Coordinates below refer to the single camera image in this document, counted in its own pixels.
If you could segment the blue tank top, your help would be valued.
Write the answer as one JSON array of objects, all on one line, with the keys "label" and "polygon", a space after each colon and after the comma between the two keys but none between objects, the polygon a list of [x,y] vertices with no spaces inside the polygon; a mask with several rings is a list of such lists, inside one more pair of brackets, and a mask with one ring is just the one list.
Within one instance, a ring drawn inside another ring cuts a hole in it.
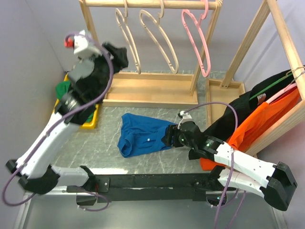
[{"label": "blue tank top", "polygon": [[171,149],[162,142],[170,125],[175,123],[147,116],[122,115],[121,136],[117,147],[124,158]]}]

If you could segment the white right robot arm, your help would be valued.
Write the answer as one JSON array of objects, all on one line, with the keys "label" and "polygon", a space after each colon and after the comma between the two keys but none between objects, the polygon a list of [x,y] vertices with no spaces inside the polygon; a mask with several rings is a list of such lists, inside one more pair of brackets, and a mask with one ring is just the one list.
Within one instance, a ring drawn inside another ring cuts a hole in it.
[{"label": "white right robot arm", "polygon": [[262,197],[277,210],[287,211],[297,188],[290,167],[265,162],[234,149],[225,141],[202,133],[193,121],[167,127],[162,142],[166,146],[190,148],[193,156],[218,163],[209,186],[220,190],[228,185]]}]

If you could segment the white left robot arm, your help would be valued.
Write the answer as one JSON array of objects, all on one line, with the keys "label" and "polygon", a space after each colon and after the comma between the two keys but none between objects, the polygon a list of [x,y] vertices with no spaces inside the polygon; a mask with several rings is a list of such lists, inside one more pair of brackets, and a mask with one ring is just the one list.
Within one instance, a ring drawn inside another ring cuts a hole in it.
[{"label": "white left robot arm", "polygon": [[79,62],[68,72],[69,90],[28,151],[17,160],[9,160],[7,169],[19,176],[18,183],[34,194],[46,194],[57,186],[77,186],[89,192],[96,186],[96,176],[86,166],[77,168],[51,165],[64,142],[87,121],[103,101],[113,76],[129,65],[127,49],[105,42],[100,48],[86,48],[78,53]]}]

